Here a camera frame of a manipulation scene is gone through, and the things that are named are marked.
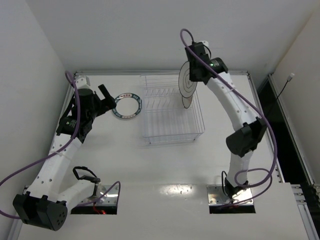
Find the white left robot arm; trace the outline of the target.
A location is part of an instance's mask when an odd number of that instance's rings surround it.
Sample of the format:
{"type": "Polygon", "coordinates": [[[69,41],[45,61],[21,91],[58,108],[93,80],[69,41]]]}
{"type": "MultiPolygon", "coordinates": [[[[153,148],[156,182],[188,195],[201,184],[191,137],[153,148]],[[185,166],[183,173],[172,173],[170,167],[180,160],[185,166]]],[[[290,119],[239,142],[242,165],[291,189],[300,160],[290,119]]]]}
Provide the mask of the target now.
{"type": "Polygon", "coordinates": [[[51,151],[45,158],[35,180],[22,194],[13,199],[13,207],[20,220],[52,231],[58,231],[67,215],[86,199],[97,199],[101,180],[94,174],[78,175],[76,183],[60,191],[66,172],[92,130],[94,120],[116,108],[115,99],[105,85],[98,86],[103,98],[92,90],[87,76],[67,77],[73,87],[73,98],[59,119],[51,151]]]}

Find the orange sunburst plate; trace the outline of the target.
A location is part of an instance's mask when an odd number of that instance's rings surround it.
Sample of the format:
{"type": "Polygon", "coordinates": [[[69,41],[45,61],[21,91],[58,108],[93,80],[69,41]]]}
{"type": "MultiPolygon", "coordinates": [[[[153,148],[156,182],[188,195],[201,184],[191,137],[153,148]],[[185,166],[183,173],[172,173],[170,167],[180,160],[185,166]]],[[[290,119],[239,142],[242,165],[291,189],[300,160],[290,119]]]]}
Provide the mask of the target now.
{"type": "Polygon", "coordinates": [[[193,95],[191,95],[190,97],[184,97],[182,96],[182,105],[185,109],[188,109],[193,101],[193,95]]]}

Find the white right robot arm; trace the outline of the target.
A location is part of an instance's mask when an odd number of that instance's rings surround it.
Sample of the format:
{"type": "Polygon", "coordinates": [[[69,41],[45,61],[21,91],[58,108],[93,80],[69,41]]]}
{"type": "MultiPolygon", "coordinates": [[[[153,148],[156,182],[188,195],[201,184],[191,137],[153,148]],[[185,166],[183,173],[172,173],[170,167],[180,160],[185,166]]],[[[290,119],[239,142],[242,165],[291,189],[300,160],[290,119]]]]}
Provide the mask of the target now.
{"type": "Polygon", "coordinates": [[[261,142],[267,126],[235,94],[232,77],[221,58],[210,59],[203,42],[193,41],[189,48],[231,86],[231,88],[227,87],[186,50],[190,66],[189,80],[194,83],[203,82],[214,93],[230,118],[234,130],[234,133],[226,138],[226,145],[231,154],[229,170],[224,179],[224,193],[232,198],[249,184],[247,172],[250,159],[258,143],[261,142]]]}

